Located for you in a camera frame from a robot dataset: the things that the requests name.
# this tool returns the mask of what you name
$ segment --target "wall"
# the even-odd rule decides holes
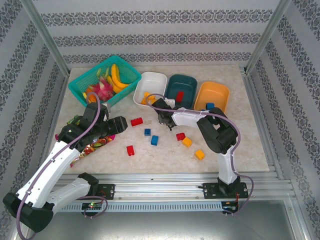
[[[35,0],[70,68],[245,66],[279,0]]]
[[[64,76],[18,0],[0,0],[0,196],[15,193],[44,154]],[[14,218],[0,204],[0,240]]]
[[[251,73],[273,146],[320,239],[320,1],[294,0]]]

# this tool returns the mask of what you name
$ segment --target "marble tabletop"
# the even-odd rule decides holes
[[[226,116],[240,129],[242,140],[235,151],[235,167],[239,172],[268,172],[268,163],[258,134],[257,126],[247,97],[246,89],[237,65],[216,66],[137,66],[140,73],[157,72],[168,79],[173,74],[184,74],[198,81],[197,93],[203,82],[213,81],[226,85],[230,90]],[[87,72],[89,68],[73,68],[69,82]],[[206,145],[200,130],[176,126],[169,130],[159,124],[153,109],[140,109],[133,101],[133,92],[111,108],[110,118],[124,116],[128,128],[106,146],[79,160],[65,174],[158,174],[158,173],[210,173],[218,172],[217,155]],[[82,115],[85,108],[66,90],[54,134],[58,134],[67,121]],[[132,127],[130,120],[143,118],[143,124]],[[144,129],[159,136],[157,146],[151,145],[151,136]],[[186,148],[177,141],[177,133],[185,133],[192,140]],[[127,146],[133,145],[134,156],[128,156]],[[205,158],[197,160],[194,153],[201,149]]]

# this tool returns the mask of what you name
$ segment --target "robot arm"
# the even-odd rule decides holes
[[[64,126],[58,135],[58,141],[55,143],[51,153],[30,181],[19,189],[16,194],[9,192],[3,198],[6,208],[12,216],[16,217],[23,196],[38,173],[52,160],[52,157],[57,152],[79,137],[91,125],[95,116],[99,114],[93,128],[77,142],[60,153],[45,169],[43,174],[40,175],[33,189],[29,192],[21,210],[20,221],[36,233],[43,230],[49,224],[54,214],[65,205],[80,197],[86,195],[94,196],[97,193],[99,181],[87,173],[80,174],[72,183],[51,192],[66,168],[88,144],[99,138],[122,133],[127,129],[128,125],[124,117],[118,116],[109,119],[107,107],[101,105],[100,112],[98,112],[97,106],[97,103],[88,104],[83,116],[78,116],[70,124]]]
[[[162,98],[154,102],[152,106],[160,109],[172,109]],[[230,123],[218,117],[200,114],[199,111],[186,111],[183,107],[178,108],[176,112],[155,111],[158,114],[159,122],[166,124],[170,131],[175,126],[189,126],[200,129],[208,147],[217,153],[219,188],[225,195],[231,193],[240,182],[240,177],[234,173],[231,166],[231,150],[237,143],[238,134]],[[217,107],[205,112],[226,118],[226,115]]]

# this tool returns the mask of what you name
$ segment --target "teal basket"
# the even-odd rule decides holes
[[[113,106],[136,89],[137,84],[141,79],[141,74],[122,58],[118,56],[111,56],[69,83],[68,87],[70,91],[76,97],[76,99],[78,99],[80,103],[82,103],[83,106],[87,106],[87,101],[84,98],[83,93],[86,91],[89,85],[94,85],[99,82],[99,79],[97,78],[98,70],[101,69],[100,75],[102,75],[105,74],[107,68],[109,68],[110,74],[111,66],[113,64],[116,64],[119,68],[121,82],[130,85],[121,92],[114,95],[107,101],[107,103],[109,103],[110,106]]]

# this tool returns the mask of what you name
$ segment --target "metal floor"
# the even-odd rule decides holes
[[[283,201],[251,201],[235,217],[220,212],[109,212],[94,219],[58,212],[34,240],[292,240]]]

